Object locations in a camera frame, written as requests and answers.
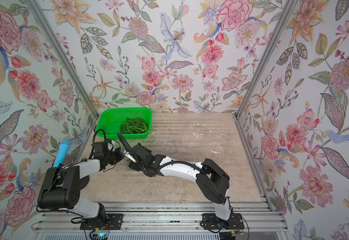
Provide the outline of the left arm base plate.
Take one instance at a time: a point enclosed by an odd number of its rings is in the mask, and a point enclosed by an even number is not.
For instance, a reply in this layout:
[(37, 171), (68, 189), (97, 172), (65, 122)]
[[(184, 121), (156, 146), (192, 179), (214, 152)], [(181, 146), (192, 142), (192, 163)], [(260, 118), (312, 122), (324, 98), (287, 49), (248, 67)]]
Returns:
[(106, 217), (83, 219), (80, 230), (120, 230), (123, 217), (123, 214), (106, 214)]

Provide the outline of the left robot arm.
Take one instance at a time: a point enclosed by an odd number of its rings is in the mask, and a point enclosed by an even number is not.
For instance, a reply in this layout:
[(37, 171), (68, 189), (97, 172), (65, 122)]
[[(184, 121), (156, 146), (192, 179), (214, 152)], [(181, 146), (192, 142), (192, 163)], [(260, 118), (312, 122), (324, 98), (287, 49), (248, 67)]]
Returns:
[(122, 215), (110, 216), (103, 204), (81, 196), (91, 174), (115, 166), (123, 159), (121, 148), (114, 148), (111, 140), (94, 143), (90, 159), (63, 165), (71, 147), (62, 141), (55, 162), (44, 177), (37, 200), (38, 212), (66, 212), (78, 216), (82, 230), (119, 229)]

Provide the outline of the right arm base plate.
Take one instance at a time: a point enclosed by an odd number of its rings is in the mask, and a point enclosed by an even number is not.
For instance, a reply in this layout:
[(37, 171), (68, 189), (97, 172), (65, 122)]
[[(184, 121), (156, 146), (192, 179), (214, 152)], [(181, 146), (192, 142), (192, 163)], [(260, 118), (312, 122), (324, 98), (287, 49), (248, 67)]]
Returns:
[(241, 214), (231, 213), (228, 220), (222, 220), (215, 214), (202, 214), (200, 226), (204, 230), (244, 230)]

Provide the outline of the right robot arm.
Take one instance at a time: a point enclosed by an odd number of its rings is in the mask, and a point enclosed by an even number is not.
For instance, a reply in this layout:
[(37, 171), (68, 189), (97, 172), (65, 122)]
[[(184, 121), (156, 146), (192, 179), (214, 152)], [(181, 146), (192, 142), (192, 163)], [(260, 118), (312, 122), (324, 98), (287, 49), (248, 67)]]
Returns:
[(127, 147), (124, 154), (137, 165), (136, 171), (148, 177), (177, 177), (196, 183), (204, 197), (213, 203), (217, 219), (224, 222), (230, 219), (230, 176), (213, 160), (205, 159), (199, 163), (175, 160), (165, 155), (153, 155), (141, 144)]

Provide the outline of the green peppers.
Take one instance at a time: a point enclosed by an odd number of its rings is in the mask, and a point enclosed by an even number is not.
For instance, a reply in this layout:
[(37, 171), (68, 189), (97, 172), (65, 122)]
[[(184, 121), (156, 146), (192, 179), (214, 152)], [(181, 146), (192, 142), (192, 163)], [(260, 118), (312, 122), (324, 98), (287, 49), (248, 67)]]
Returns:
[(148, 131), (149, 124), (142, 118), (126, 118), (120, 125), (122, 134), (143, 134)]

